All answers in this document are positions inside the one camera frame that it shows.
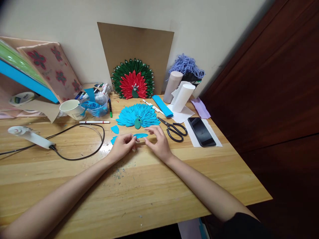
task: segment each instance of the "forearm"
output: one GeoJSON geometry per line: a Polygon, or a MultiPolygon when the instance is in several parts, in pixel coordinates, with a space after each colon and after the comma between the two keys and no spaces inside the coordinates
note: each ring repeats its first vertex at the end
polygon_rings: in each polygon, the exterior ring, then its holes
{"type": "Polygon", "coordinates": [[[2,233],[2,238],[44,238],[115,161],[106,157],[64,183],[28,209],[2,233]]]}
{"type": "Polygon", "coordinates": [[[214,181],[173,156],[167,161],[170,167],[192,190],[199,200],[221,221],[243,212],[256,218],[239,200],[214,181]]]}

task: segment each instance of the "black phone screen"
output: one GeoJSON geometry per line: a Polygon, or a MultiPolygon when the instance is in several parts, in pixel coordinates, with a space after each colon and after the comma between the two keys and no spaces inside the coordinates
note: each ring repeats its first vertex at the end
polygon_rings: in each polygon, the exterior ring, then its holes
{"type": "Polygon", "coordinates": [[[192,126],[194,133],[202,147],[211,147],[216,145],[215,141],[213,140],[205,124],[202,122],[201,118],[190,117],[188,118],[188,121],[192,126]]]}

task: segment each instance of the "white wall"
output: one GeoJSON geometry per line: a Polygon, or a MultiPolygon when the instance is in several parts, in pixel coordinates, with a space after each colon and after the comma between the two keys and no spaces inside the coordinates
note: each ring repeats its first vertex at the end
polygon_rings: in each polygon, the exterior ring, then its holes
{"type": "Polygon", "coordinates": [[[174,31],[167,71],[179,54],[195,58],[206,72],[197,96],[270,1],[10,0],[2,9],[0,34],[57,41],[82,83],[110,83],[97,22],[174,31]]]}

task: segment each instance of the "wooden desk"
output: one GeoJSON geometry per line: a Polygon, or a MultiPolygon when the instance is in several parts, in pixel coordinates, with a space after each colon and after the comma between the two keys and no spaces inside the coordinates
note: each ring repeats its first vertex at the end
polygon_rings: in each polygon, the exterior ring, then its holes
{"type": "MultiPolygon", "coordinates": [[[[91,158],[65,161],[52,150],[39,146],[0,156],[0,224],[4,227],[64,182],[104,158],[112,148],[114,134],[110,128],[124,106],[141,103],[142,99],[121,100],[112,95],[113,118],[102,120],[104,144],[91,158]]],[[[189,102],[187,106],[195,111],[189,102]]],[[[90,115],[87,120],[94,120],[90,115]]],[[[11,126],[25,125],[43,137],[58,133],[77,122],[70,117],[51,124],[47,118],[0,120],[1,152],[25,147],[30,143],[7,133],[11,126]]],[[[168,138],[172,152],[231,192],[245,205],[272,197],[262,186],[225,136],[209,119],[223,147],[194,148],[189,136],[182,143],[168,138]]],[[[144,132],[134,127],[119,126],[120,134],[144,132]]],[[[52,138],[61,155],[80,158],[100,145],[92,129],[76,127],[52,138]]],[[[55,229],[58,238],[115,238],[210,214],[188,187],[146,147],[143,140],[136,152],[129,153],[113,166],[89,190],[65,220],[55,229]]]]}

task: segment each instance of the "brown wooden door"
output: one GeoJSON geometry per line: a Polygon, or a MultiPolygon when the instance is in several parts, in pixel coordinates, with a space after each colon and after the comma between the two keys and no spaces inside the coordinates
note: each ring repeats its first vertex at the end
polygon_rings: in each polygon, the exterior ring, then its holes
{"type": "Polygon", "coordinates": [[[202,97],[239,153],[319,132],[318,11],[277,1],[202,97]]]}
{"type": "Polygon", "coordinates": [[[273,197],[250,210],[319,238],[319,1],[275,1],[201,99],[273,197]]]}

